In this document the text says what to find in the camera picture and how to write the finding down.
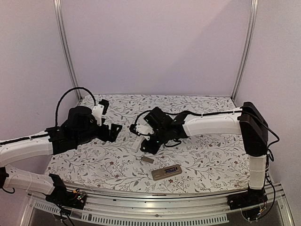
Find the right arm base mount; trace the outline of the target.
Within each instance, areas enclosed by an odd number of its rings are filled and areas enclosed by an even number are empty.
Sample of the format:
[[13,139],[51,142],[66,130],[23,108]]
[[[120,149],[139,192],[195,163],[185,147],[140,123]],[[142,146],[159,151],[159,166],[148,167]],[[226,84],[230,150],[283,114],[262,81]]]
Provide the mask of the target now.
[[231,194],[227,196],[227,205],[230,210],[250,207],[264,203],[268,200],[265,193],[265,188],[262,186],[260,189],[253,189],[248,186],[247,190],[242,193]]

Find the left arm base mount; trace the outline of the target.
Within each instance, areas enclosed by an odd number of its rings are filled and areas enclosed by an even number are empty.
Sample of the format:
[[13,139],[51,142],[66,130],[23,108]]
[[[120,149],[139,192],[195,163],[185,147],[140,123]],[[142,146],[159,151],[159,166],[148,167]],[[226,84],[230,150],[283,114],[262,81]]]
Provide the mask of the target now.
[[46,201],[74,209],[82,210],[86,204],[87,193],[78,188],[68,191],[62,179],[55,174],[49,174],[53,181],[54,189],[51,194],[45,195]]

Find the long white remote control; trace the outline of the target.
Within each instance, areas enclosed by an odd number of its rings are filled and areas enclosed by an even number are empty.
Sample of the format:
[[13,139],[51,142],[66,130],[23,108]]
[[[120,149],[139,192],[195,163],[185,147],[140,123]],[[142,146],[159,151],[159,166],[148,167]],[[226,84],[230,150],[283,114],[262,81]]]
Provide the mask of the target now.
[[138,152],[138,150],[140,149],[140,147],[141,147],[141,143],[142,143],[142,141],[144,140],[144,138],[143,137],[137,137],[136,139],[135,139],[135,141],[133,142],[133,144],[132,144],[132,147],[131,147],[131,150],[133,151],[133,152]]

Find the grey remote battery cover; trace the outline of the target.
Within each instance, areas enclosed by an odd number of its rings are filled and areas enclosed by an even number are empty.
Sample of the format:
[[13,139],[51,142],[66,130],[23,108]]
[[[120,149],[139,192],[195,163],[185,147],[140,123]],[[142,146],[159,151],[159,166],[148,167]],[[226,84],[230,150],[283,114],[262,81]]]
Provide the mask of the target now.
[[149,158],[149,157],[146,157],[146,156],[143,156],[143,157],[141,158],[141,160],[142,160],[143,162],[147,162],[147,163],[150,163],[150,164],[153,164],[153,163],[154,163],[154,160],[153,160],[152,158]]

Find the right aluminium frame post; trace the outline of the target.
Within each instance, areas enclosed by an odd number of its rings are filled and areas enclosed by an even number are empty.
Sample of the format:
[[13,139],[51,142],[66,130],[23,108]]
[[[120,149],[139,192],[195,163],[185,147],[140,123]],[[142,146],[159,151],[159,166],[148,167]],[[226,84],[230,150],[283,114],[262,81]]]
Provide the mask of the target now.
[[257,11],[258,11],[258,0],[252,0],[251,6],[250,6],[250,15],[248,19],[248,25],[247,25],[247,32],[246,32],[246,39],[244,43],[243,53],[240,60],[240,64],[238,67],[237,77],[234,83],[234,88],[231,94],[231,99],[233,102],[236,102],[240,84],[244,75],[244,71],[246,68],[246,63],[248,60],[248,55],[250,52],[252,39],[253,39],[253,33],[256,25],[256,18],[257,18]]

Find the black battery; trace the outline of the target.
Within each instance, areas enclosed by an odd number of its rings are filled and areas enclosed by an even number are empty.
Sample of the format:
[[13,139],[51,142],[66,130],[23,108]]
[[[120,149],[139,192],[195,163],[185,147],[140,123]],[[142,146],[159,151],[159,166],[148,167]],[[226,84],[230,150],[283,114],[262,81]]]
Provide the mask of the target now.
[[165,173],[166,174],[173,173],[173,172],[176,172],[176,171],[177,171],[176,167],[165,169]]

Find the floral patterned table mat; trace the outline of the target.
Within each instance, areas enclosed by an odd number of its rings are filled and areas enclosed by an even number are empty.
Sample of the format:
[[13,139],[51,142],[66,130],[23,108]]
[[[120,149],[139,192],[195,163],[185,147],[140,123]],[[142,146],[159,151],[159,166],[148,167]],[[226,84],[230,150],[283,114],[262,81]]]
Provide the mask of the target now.
[[[144,113],[159,107],[166,113],[212,113],[236,108],[228,97],[162,95],[86,96],[80,105],[92,108],[95,101],[109,101],[107,123],[122,125],[115,142],[99,139],[76,150],[54,155],[46,169],[64,182],[119,191],[188,194],[248,188],[249,157],[241,135],[204,134],[189,137],[177,146],[163,146],[155,155],[131,150],[137,136],[130,132],[135,121],[143,123]],[[153,164],[143,162],[143,156]],[[182,174],[153,180],[151,172],[179,164]]]

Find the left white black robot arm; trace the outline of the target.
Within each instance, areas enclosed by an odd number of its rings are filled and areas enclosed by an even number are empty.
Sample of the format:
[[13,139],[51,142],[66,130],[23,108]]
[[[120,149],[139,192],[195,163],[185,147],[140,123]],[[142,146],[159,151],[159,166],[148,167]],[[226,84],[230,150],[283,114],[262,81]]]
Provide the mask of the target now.
[[12,163],[36,156],[50,156],[76,150],[78,146],[99,139],[114,142],[122,126],[106,125],[103,115],[106,109],[96,105],[92,109],[85,106],[71,108],[67,120],[61,126],[0,144],[0,186],[39,192],[52,197],[59,204],[66,204],[70,194],[58,175],[42,175],[17,169]]

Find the aluminium frame post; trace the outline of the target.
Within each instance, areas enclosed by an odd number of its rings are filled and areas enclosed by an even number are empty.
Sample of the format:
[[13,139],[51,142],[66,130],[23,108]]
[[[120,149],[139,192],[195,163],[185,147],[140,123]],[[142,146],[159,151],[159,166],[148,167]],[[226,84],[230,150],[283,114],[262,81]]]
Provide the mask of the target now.
[[257,11],[258,11],[258,0],[252,0],[251,6],[250,6],[250,15],[248,19],[248,25],[247,25],[247,32],[246,32],[246,39],[244,43],[243,53],[240,60],[240,64],[238,67],[237,77],[234,83],[234,88],[231,94],[231,99],[233,102],[236,102],[240,84],[244,75],[244,71],[246,68],[246,63],[248,60],[248,55],[250,52],[252,39],[253,39],[253,33],[256,25],[256,18],[257,18]]
[[64,21],[63,21],[63,9],[62,9],[62,1],[61,0],[53,0],[54,10],[55,10],[55,17],[57,21],[59,36],[61,40],[61,45],[63,49],[63,55],[66,61],[67,70],[69,73],[69,77],[71,80],[72,87],[78,86],[77,77],[74,71],[72,58],[69,50],[69,45],[67,41],[67,35],[65,31]]

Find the white air conditioner remote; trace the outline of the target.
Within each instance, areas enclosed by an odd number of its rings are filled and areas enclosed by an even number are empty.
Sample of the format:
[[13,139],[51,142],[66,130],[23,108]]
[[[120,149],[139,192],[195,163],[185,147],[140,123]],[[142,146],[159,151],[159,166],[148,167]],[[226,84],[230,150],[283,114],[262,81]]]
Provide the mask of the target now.
[[173,177],[176,175],[182,174],[182,169],[179,164],[164,167],[161,169],[156,169],[151,172],[153,180],[161,180],[169,177]]

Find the left aluminium frame post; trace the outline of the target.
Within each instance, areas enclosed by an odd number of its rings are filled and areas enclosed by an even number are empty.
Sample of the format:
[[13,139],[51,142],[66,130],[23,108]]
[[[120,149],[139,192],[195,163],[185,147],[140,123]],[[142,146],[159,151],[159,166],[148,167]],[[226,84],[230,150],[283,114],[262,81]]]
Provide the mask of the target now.
[[78,86],[77,77],[74,71],[72,58],[69,50],[69,45],[67,41],[67,35],[65,31],[64,21],[63,21],[63,9],[62,9],[62,1],[61,0],[53,0],[54,10],[55,10],[55,17],[57,21],[59,36],[61,40],[61,45],[63,49],[63,55],[66,61],[67,70],[69,73],[69,77],[71,80],[72,87]]

